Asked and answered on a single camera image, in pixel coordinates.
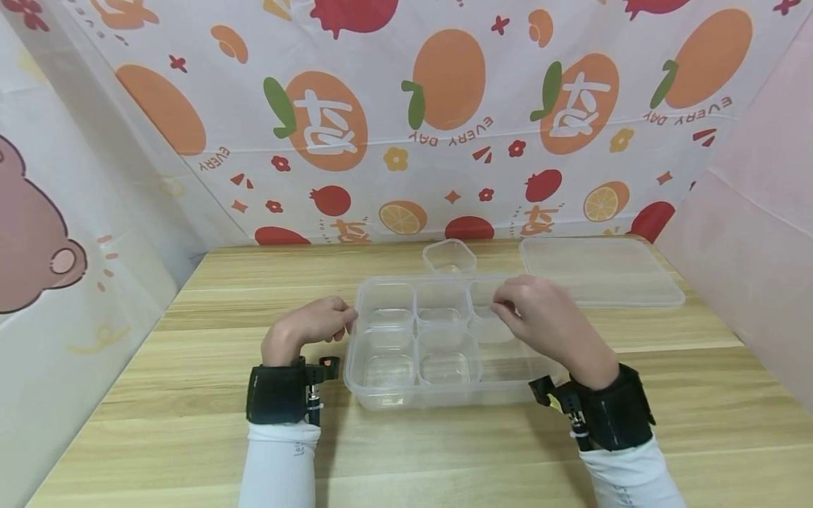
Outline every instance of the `white cloth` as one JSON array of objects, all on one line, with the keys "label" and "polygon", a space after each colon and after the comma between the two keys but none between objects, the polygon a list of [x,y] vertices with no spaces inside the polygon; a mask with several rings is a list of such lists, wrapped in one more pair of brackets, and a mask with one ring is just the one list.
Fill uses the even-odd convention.
[{"label": "white cloth", "polygon": [[[304,422],[249,423],[249,453],[240,508],[314,508],[313,457],[321,429]],[[580,456],[593,478],[599,508],[685,508],[653,437],[645,445]]]},{"label": "white cloth", "polygon": [[249,423],[239,508],[313,508],[313,457],[321,433],[305,422]]},{"label": "white cloth", "polygon": [[686,507],[654,437],[636,448],[579,455],[590,471],[599,508]]}]

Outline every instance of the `wooden table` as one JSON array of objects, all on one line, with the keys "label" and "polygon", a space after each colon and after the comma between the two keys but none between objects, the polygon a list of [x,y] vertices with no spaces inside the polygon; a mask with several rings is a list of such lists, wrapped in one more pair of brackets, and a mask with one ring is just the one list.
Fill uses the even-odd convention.
[{"label": "wooden table", "polygon": [[[207,255],[29,506],[232,508],[246,383],[266,329],[369,276],[421,273],[425,244],[232,248]],[[470,242],[478,270],[522,272],[515,241]],[[689,506],[811,506],[813,419],[695,292],[680,309],[587,310],[640,370]],[[308,346],[313,360],[346,343]],[[372,413],[323,385],[319,506],[594,503],[565,418],[533,404]]]}]

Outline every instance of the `wrist strap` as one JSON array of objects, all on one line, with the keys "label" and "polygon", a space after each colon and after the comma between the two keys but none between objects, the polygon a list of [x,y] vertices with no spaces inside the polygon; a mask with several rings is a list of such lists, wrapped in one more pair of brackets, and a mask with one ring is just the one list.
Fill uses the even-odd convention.
[{"label": "wrist strap", "polygon": [[619,365],[619,376],[605,389],[592,390],[571,377],[581,403],[590,438],[614,451],[645,444],[652,439],[655,420],[638,372]]},{"label": "wrist strap", "polygon": [[251,369],[246,418],[261,425],[301,422],[307,412],[305,367],[305,357],[300,356],[290,367]]}]

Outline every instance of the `plastic container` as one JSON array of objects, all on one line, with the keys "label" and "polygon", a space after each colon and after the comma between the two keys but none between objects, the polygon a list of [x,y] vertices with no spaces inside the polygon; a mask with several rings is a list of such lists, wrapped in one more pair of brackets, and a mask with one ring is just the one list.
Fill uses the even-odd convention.
[{"label": "plastic container", "polygon": [[526,238],[525,269],[561,284],[583,307],[678,307],[686,296],[635,238]]},{"label": "plastic container", "polygon": [[471,275],[477,257],[460,240],[444,240],[424,247],[426,272],[438,275]]},{"label": "plastic container", "polygon": [[[365,280],[345,360],[347,388],[369,410],[533,401],[528,382],[546,375],[558,381],[564,370],[513,336],[494,341],[484,331],[496,318],[485,304],[508,277]],[[409,319],[375,317],[396,315],[382,311],[402,310],[407,294],[414,294]]]}]

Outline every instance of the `person's left hand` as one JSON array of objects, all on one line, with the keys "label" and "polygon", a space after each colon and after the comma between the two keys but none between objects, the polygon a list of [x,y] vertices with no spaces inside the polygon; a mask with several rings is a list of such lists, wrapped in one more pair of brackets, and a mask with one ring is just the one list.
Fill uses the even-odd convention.
[{"label": "person's left hand", "polygon": [[340,341],[359,317],[339,297],[324,297],[282,316],[268,330],[260,348],[265,367],[287,367],[305,344]]}]

